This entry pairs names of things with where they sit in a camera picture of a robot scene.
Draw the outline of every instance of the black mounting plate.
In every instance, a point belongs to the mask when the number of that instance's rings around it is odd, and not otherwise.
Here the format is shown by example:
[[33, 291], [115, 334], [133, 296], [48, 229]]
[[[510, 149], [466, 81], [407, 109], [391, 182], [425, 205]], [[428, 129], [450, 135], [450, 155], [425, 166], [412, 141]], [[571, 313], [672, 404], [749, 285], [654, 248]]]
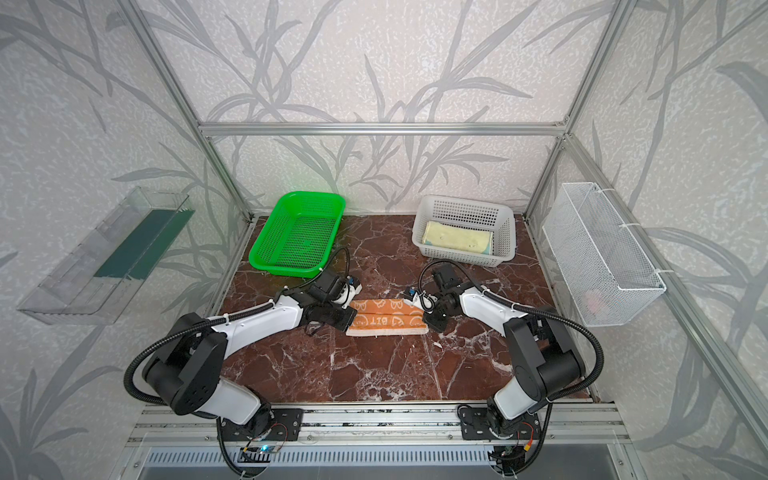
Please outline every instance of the black mounting plate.
[[[301, 430], [301, 419], [304, 416], [302, 409], [272, 409], [272, 413], [275, 415], [275, 419], [272, 420], [272, 425], [275, 425], [270, 430], [270, 433], [264, 437], [263, 441], [268, 442], [295, 442], [299, 439], [299, 430]], [[225, 442], [247, 442], [248, 438], [243, 433], [238, 431], [237, 424], [232, 422], [226, 422], [221, 426], [221, 436]]]
[[[499, 440], [499, 437], [491, 432], [487, 407], [462, 406], [458, 409], [458, 420], [462, 424], [462, 439], [464, 440]], [[538, 417], [527, 412], [523, 414], [521, 422], [517, 425], [517, 432], [520, 434], [521, 441], [531, 438], [531, 430], [523, 422], [533, 425], [533, 439], [538, 440], [541, 432]], [[510, 439], [510, 441], [517, 441], [517, 436], [513, 438], [515, 440]]]

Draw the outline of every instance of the orange towel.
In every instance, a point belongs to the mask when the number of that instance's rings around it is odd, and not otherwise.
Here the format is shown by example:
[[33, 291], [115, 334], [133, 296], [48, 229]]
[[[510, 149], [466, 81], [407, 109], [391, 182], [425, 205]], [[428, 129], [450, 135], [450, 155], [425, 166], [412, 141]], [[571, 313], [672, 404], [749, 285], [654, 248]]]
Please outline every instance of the orange towel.
[[346, 331], [349, 336], [423, 335], [429, 331], [424, 312], [402, 299], [353, 300], [357, 316]]

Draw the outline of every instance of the transparent acrylic tray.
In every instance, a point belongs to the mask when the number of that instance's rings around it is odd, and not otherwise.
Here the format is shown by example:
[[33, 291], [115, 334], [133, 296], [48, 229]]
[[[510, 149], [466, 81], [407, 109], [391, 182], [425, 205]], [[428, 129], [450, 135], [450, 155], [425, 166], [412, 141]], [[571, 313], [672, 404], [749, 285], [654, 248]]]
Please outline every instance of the transparent acrylic tray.
[[48, 324], [114, 323], [194, 212], [188, 198], [134, 188], [18, 309]]

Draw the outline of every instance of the basket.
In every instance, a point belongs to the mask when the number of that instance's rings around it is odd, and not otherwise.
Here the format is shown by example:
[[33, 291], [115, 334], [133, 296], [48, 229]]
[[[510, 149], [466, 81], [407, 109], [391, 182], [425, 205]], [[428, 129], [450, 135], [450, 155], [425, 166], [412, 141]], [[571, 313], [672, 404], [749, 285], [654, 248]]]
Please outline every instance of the basket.
[[250, 249], [248, 261], [273, 275], [310, 278], [328, 261], [346, 202], [336, 194], [283, 195]]
[[624, 325], [667, 289], [597, 184], [562, 184], [543, 229], [587, 326]]
[[[422, 243], [424, 230], [430, 220], [444, 225], [493, 232], [492, 255], [464, 252], [452, 248]], [[504, 205], [489, 204], [462, 198], [426, 195], [419, 204], [413, 223], [412, 242], [431, 258], [447, 258], [457, 262], [482, 266], [498, 266], [515, 256], [515, 214]]]

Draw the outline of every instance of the leaf pattern wallpaper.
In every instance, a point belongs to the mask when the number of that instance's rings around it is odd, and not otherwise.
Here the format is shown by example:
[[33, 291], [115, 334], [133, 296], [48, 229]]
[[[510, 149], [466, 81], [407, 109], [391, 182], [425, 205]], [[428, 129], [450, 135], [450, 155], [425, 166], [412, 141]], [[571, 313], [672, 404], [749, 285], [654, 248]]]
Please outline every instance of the leaf pattern wallpaper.
[[[198, 117], [209, 122], [561, 121], [614, 7], [614, 0], [139, 3]], [[523, 192], [535, 188], [554, 143], [214, 140], [254, 211], [292, 190], [321, 190], [342, 194], [358, 212], [413, 212], [423, 194], [522, 212]]]
[[[203, 313], [246, 230], [116, 4], [0, 3], [0, 476], [105, 478], [141, 410], [130, 359]], [[46, 326], [16, 310], [134, 187], [195, 213], [120, 319]]]
[[[576, 135], [763, 393], [768, 394], [768, 2], [669, 0], [632, 13]], [[541, 235], [567, 157], [532, 223], [554, 290], [568, 290]], [[768, 478], [768, 460], [657, 300], [595, 329], [650, 478]]]

